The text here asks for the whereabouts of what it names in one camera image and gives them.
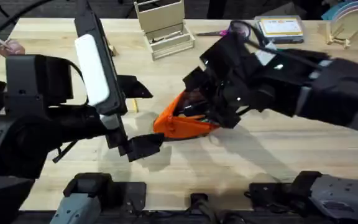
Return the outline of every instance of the white label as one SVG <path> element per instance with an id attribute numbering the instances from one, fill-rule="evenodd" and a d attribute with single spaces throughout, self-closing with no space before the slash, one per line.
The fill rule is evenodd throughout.
<path id="1" fill-rule="evenodd" d="M 277 50 L 276 46 L 272 42 L 268 43 L 265 47 Z M 264 52 L 263 50 L 258 50 L 255 52 L 255 55 L 263 66 L 267 65 L 274 58 L 274 56 L 276 56 L 275 54 Z"/>
<path id="2" fill-rule="evenodd" d="M 75 40 L 75 50 L 84 78 L 89 105 L 105 101 L 110 94 L 96 42 L 92 35 L 85 34 Z"/>
<path id="3" fill-rule="evenodd" d="M 302 36 L 302 28 L 296 18 L 261 19 L 260 27 L 266 37 Z"/>

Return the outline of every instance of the scissors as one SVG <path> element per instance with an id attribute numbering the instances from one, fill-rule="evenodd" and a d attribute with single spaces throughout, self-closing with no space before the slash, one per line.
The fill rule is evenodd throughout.
<path id="1" fill-rule="evenodd" d="M 221 36 L 230 33 L 230 32 L 237 32 L 241 34 L 243 37 L 248 38 L 250 36 L 250 29 L 249 27 L 245 26 L 241 21 L 231 21 L 230 26 L 227 29 L 214 31 L 214 32 L 205 32 L 196 34 L 197 36 Z"/>

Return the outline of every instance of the paper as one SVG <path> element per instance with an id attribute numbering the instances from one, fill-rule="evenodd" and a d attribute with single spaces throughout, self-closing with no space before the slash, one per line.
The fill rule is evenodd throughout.
<path id="1" fill-rule="evenodd" d="M 268 43 L 265 47 L 268 49 L 277 50 L 276 46 L 272 42 Z M 267 65 L 276 56 L 275 54 L 264 52 L 263 50 L 256 51 L 255 55 L 263 66 Z"/>
<path id="2" fill-rule="evenodd" d="M 261 19 L 260 27 L 266 37 L 303 36 L 297 18 Z"/>

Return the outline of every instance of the wooden table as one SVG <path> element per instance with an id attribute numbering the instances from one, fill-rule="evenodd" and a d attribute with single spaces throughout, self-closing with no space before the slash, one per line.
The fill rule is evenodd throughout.
<path id="1" fill-rule="evenodd" d="M 198 37 L 195 49 L 155 62 L 145 48 L 137 20 L 102 20 L 107 37 L 119 56 L 117 72 L 137 75 L 154 94 L 138 100 L 140 113 L 128 112 L 124 124 L 129 137 L 149 133 L 153 120 L 183 89 L 182 78 L 199 63 L 198 57 L 218 37 Z M 225 29 L 229 21 L 189 20 L 194 32 Z M 324 44 L 324 22 L 305 21 L 306 42 L 297 47 L 317 50 L 358 62 L 358 39 L 349 50 Z M 21 19 L 11 38 L 29 54 L 53 55 L 77 63 L 73 19 Z M 5 80 L 0 59 L 0 80 Z M 76 100 L 85 99 L 81 80 L 73 73 Z M 116 181 L 147 183 L 147 209 L 182 209 L 192 192 L 205 192 L 217 206 L 249 208 L 242 196 L 252 181 L 292 181 L 301 170 L 358 179 L 358 132 L 303 118 L 288 118 L 273 111 L 246 114 L 235 129 L 219 129 L 208 137 L 164 143 L 161 152 L 129 163 L 116 149 L 108 149 L 104 137 L 80 141 L 58 164 L 51 158 L 22 209 L 53 210 L 62 190 L 79 172 L 108 172 Z"/>

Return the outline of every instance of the orange plastic part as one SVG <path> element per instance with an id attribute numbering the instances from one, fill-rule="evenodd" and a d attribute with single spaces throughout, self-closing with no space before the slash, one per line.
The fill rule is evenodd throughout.
<path id="1" fill-rule="evenodd" d="M 170 139 L 188 139 L 204 136 L 219 128 L 218 125 L 197 121 L 193 118 L 173 116 L 173 112 L 182 97 L 183 92 L 155 120 L 155 133 L 164 133 Z"/>

